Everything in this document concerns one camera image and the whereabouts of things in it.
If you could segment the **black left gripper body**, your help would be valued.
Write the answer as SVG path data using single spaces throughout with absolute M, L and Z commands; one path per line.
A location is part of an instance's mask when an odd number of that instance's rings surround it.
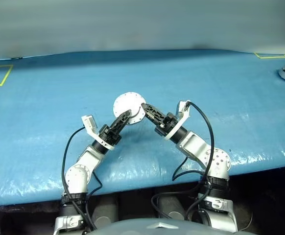
M 98 135 L 101 138 L 99 143 L 103 146 L 105 144 L 109 144 L 110 146 L 118 144 L 121 139 L 121 130 L 122 127 L 120 125 L 114 125 L 111 127 L 109 127 L 107 124 L 103 125 Z

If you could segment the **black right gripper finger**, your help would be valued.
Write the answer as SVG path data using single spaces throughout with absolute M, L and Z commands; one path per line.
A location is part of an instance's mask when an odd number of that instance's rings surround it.
M 165 119 L 165 115 L 154 106 L 142 106 L 142 108 L 145 112 L 145 116 L 155 125 L 160 125 Z
M 148 119 L 164 119 L 165 118 L 165 115 L 153 105 L 142 103 L 142 108 L 145 112 L 145 116 Z

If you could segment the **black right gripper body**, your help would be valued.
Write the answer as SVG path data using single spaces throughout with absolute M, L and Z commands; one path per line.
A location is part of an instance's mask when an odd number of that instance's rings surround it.
M 164 117 L 160 118 L 158 124 L 156 124 L 155 132 L 160 136 L 167 136 L 177 123 L 177 117 L 169 112 Z

